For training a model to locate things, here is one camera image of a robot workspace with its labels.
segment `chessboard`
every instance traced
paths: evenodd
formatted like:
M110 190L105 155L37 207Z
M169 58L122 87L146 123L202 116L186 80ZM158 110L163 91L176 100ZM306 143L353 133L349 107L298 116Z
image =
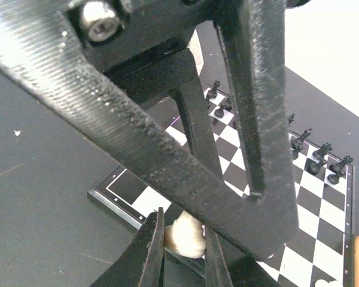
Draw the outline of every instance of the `chessboard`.
M211 86L204 87L204 95ZM224 111L223 117L214 112L226 101L228 94L218 91L217 97L209 100L209 118L223 171L224 181L234 192L245 198L250 195L241 143L235 129L233 111ZM168 119L163 128L189 150L181 119L178 114ZM299 134L290 131L289 139ZM293 160L295 192L299 216L297 234L270 258L259 265L281 286L310 287L323 279L337 280L344 287L353 286L354 280L354 172L347 164L345 175L338 184L328 181L334 174L328 167L341 159L331 153L320 173L313 175L309 165L318 162L312 155L319 146L308 141L303 143L298 158ZM135 228L146 217L162 207L165 223L171 225L182 209L171 203L157 191L146 186L123 167L116 169L97 188L89 191L89 197L101 202ZM203 269L203 259L182 258L198 273Z

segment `gray table surface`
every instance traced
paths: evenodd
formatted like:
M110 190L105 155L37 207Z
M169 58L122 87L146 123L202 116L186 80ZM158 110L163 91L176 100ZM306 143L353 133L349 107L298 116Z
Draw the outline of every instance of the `gray table surface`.
M205 58L201 82L219 79L227 90L211 24L200 25L198 33ZM313 141L330 141L337 155L355 158L359 233L359 118L291 71L287 101L298 116L296 130L312 127ZM0 286L89 286L121 255L136 231L86 198L116 166L0 75ZM182 264L169 262L167 271L167 286L203 286Z

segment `black 3d-printed arm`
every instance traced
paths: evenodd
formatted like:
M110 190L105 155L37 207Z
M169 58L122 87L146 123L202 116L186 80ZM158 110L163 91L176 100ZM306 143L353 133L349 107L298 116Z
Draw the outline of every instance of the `black 3d-printed arm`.
M285 2L220 1L213 15L205 7L215 1L176 2L192 26L214 19L218 27L254 195L246 200L86 60L65 13L70 3L79 1L0 1L0 71L255 259L286 242L297 212L284 108Z

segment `chess piece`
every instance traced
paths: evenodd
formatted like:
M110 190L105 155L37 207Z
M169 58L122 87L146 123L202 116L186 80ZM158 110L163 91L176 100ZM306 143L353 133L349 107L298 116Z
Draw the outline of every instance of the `chess piece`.
M230 100L230 97L226 99L224 109L228 112L230 112L233 109L233 105L232 105L232 101Z
M338 173L333 173L332 175L329 175L327 177L327 180L329 181L329 183L331 184L338 184L339 180L341 177L345 176L345 171L344 170L340 170Z
M353 160L354 159L352 157L350 157L349 155L346 155L340 163L333 163L330 166L330 169L335 173L339 173L339 171L341 171L345 168L346 164L352 163Z
M303 143L305 142L305 139L309 135L311 135L311 131L312 131L312 129L305 130L299 138L292 139L291 146L293 147L293 149L296 149L298 146L303 145Z
M327 163L325 159L322 159L319 163L312 162L309 165L309 170L313 175L317 175L321 172L322 167Z
M206 106L208 107L208 109L210 108L210 98L208 98L206 96Z
M209 91L208 91L208 93L207 93L207 95L206 95L206 97L210 97L210 99L215 99L216 97L217 97L217 90L218 90L218 88L219 88L219 86L221 85L221 82L219 82L219 81L214 81L214 83L213 83L213 88L211 88Z
M299 152L303 150L303 145L299 145L296 147L296 149L293 150L293 160L296 160L299 157Z
M339 281L331 281L327 282L323 279L320 279L315 282L314 287L343 287L343 285Z
M189 258L201 258L205 254L206 239L202 223L186 211L165 228L165 247Z
M225 115L224 104L222 104L219 109L214 111L214 115L217 118L222 118Z
M332 151L333 148L331 147L331 145L326 142L325 144L323 144L320 149L317 149L316 151L314 151L312 153L312 156L314 158L316 158L317 160L322 160L324 158L324 156L329 152Z
M295 121L295 113L288 116L288 125L290 126L293 121Z

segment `black square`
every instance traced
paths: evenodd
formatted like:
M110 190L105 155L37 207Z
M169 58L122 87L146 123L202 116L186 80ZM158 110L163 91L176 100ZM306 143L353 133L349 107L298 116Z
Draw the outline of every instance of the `black square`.
M321 181L324 181L324 177L325 177L325 167L322 167L321 168L321 171L317 174L317 175L314 175L310 169L309 169L309 166L310 164L314 164L316 163L315 161L311 160L310 158L307 158L306 160L306 164L305 164L305 171L307 171L308 173L310 173L311 175L313 175L314 177L316 178L319 178Z
M266 263L268 266L276 269L276 270L280 270L281 269L281 265L282 265L282 259L283 259L283 254L285 252L285 246L282 245L273 255L272 258L267 258L266 260L264 260L264 263Z
M300 184L303 175L303 169L300 169L295 164L293 164L293 173L294 173L294 182Z
M216 106L217 106L216 104L210 102L210 107L208 109L208 114L211 114L211 112L215 109Z
M332 188L328 184L324 184L323 187L323 199L336 206L342 211L345 211L346 197L344 194L338 192L338 190Z
M297 285L295 285L293 282L291 282L290 280L288 280L285 276L283 276L281 274L278 277L278 283L282 287L298 287Z
M316 196L314 193L308 191L304 187L299 188L297 203L316 216L319 216L321 202L322 199Z
M240 190L245 191L247 186L246 172L235 164L228 166L223 175L223 179Z
M182 146L182 148L183 148L184 150L190 152L190 147L189 147L189 143L188 143L188 142L186 142L186 143Z
M286 246L310 262L314 260L315 238L299 229L297 234L287 242Z
M233 129L237 129L236 125L235 125L235 116L232 118L232 120L230 121L230 123L228 124L229 127L232 127Z
M318 240L343 255L344 233L323 219L319 219Z
M133 204L145 190L146 185L127 170L108 188L129 204Z
M317 266L313 265L310 286L315 287L315 283L320 279L325 280L326 282L335 281L335 279L328 275L326 272L320 270Z
M165 212L165 226L172 225L173 222L181 215L183 209L175 204L170 204L169 208Z
M209 116L209 119L211 130L213 131L213 133L215 133L216 135L221 135L226 125L221 121L218 121L216 118L213 118L212 116Z
M309 151L310 145L304 141L303 143L303 149L300 151L301 154L307 155L308 151Z
M217 146L218 155L222 156L226 160L232 160L235 152L237 151L237 147L232 145L230 142L225 141L223 138L218 138L215 142Z
M181 133L185 133L184 126L182 125L180 117L178 117L175 122L171 124L171 126L176 130L179 130Z

